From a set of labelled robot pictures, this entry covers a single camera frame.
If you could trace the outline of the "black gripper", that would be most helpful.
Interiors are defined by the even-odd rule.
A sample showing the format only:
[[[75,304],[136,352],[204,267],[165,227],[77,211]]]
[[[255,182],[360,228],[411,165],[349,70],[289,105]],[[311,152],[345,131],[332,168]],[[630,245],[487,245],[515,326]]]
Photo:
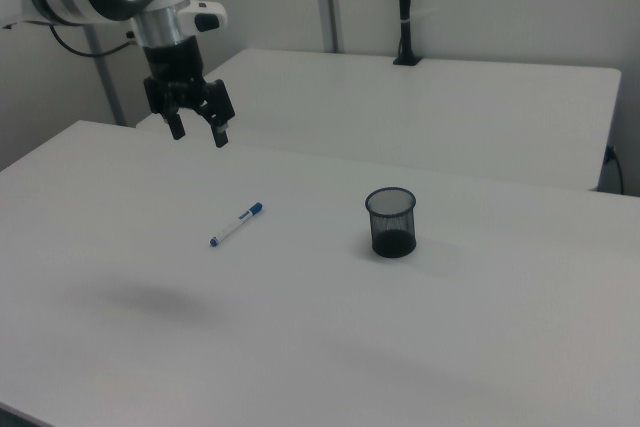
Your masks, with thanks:
[[[221,80],[207,82],[197,40],[189,38],[168,47],[145,47],[151,74],[143,81],[151,112],[160,115],[174,140],[185,136],[181,108],[200,111],[209,121],[217,148],[228,144],[228,122],[235,110]]]

